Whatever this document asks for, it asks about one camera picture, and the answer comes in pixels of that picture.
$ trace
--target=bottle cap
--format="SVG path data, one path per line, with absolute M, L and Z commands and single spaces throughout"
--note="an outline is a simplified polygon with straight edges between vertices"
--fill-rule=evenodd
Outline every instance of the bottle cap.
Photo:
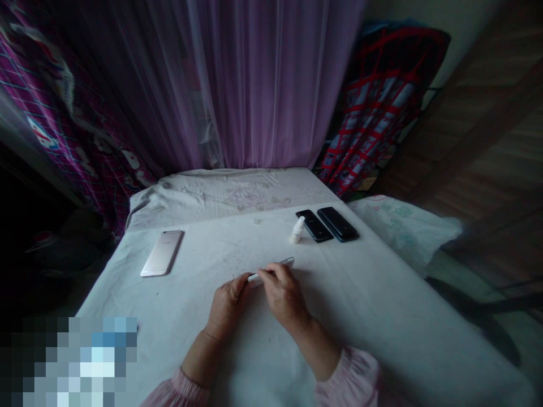
M 298 218 L 298 221 L 296 222 L 295 228 L 296 228 L 296 229 L 301 229 L 301 228 L 303 228 L 304 222 L 305 222 L 305 217 L 299 217 L 299 218 Z

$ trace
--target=person's right hand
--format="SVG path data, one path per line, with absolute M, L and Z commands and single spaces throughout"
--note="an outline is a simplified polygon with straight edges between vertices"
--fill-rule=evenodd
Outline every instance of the person's right hand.
M 266 270 L 258 270 L 258 275 L 264 282 L 271 313 L 292 337 L 302 335 L 311 325 L 312 317 L 290 268 L 281 263 L 269 263 Z

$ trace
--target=person's left hand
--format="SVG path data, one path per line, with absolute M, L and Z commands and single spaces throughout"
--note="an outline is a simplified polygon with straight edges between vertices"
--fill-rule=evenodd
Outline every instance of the person's left hand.
M 247 283 L 251 273 L 244 273 L 223 284 L 215 291 L 205 333 L 218 341 L 225 341 L 238 324 L 254 283 Z

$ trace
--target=white table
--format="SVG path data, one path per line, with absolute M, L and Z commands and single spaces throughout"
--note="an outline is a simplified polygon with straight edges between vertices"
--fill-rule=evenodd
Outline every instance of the white table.
M 299 244 L 290 244 L 295 212 L 325 206 L 334 206 L 361 238 L 317 244 L 304 234 Z M 175 229 L 186 234 L 171 273 L 141 278 L 159 234 Z M 116 405 L 137 405 L 173 375 L 203 328 L 219 285 L 290 256 L 310 311 L 342 343 L 373 353 L 415 404 L 535 403 L 528 380 L 345 204 L 333 200 L 129 229 L 77 314 L 138 318 L 138 362 L 128 368 L 137 375 L 127 372 L 136 391 L 116 394 Z M 313 389 L 311 370 L 268 311 L 263 289 L 256 289 L 221 362 L 211 404 L 314 405 Z

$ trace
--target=pixelated area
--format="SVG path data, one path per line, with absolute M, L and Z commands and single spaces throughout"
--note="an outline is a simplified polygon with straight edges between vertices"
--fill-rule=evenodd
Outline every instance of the pixelated area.
M 12 325 L 2 405 L 111 407 L 127 391 L 135 317 L 21 318 Z

